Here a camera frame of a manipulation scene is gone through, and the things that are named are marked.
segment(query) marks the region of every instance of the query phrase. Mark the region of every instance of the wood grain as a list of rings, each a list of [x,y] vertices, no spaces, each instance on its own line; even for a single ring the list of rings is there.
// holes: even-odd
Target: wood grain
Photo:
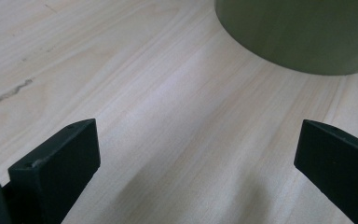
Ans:
[[[358,137],[358,74],[255,56],[213,0],[0,1],[0,183],[88,118],[102,167],[63,223],[351,223],[293,160],[303,119]]]

